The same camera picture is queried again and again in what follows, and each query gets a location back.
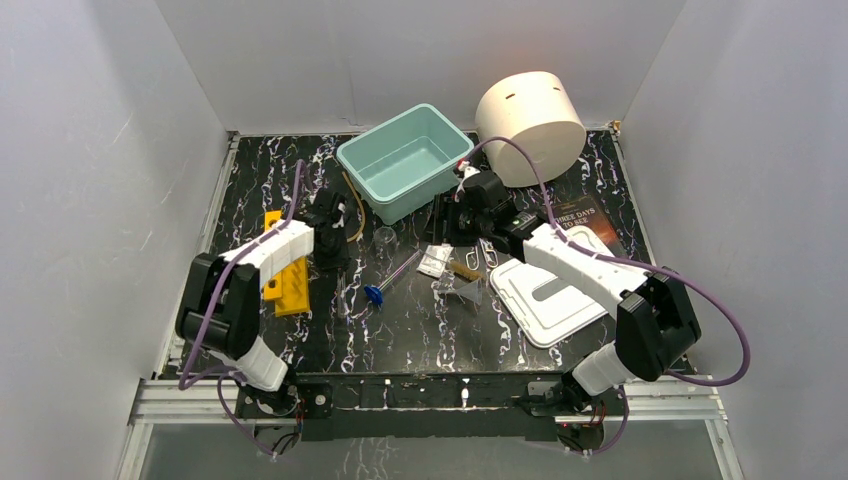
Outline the clear glass beaker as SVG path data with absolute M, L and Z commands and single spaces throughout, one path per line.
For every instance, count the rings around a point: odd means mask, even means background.
M 381 226 L 373 231 L 373 245 L 376 256 L 388 260 L 395 256 L 398 248 L 396 231 L 390 226 Z

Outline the glass test tube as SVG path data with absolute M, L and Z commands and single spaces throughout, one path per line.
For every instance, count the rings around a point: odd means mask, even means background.
M 348 315 L 348 308 L 346 304 L 346 291 L 347 272 L 345 270 L 340 270 L 337 276 L 336 284 L 336 314 L 337 318 L 340 320 L 345 320 Z

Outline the blue-tipped glass rod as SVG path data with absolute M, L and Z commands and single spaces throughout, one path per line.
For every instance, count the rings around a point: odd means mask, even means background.
M 423 252 L 416 250 L 409 258 L 402 262 L 394 271 L 388 274 L 379 284 L 366 285 L 364 292 L 367 299 L 376 306 L 381 306 L 384 303 L 384 293 L 404 275 L 410 266 L 412 266 L 421 256 Z

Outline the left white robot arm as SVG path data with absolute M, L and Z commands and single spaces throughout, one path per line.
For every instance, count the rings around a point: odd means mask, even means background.
M 272 224 L 262 236 L 234 250 L 201 253 L 191 262 L 176 316 L 176 335 L 214 354 L 260 392 L 275 416 L 294 411 L 297 387 L 289 365 L 261 339 L 261 290 L 295 261 L 313 257 L 325 270 L 350 260 L 345 224 L 347 198 L 319 191 L 306 211 Z

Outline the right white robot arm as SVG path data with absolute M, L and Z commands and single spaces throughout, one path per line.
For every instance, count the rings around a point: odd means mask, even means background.
M 594 252 L 538 211 L 519 209 L 492 171 L 469 167 L 447 203 L 450 238 L 485 239 L 496 251 L 563 280 L 616 322 L 614 340 L 563 379 L 565 405 L 590 413 L 613 386 L 655 381 L 702 335 L 673 272 Z

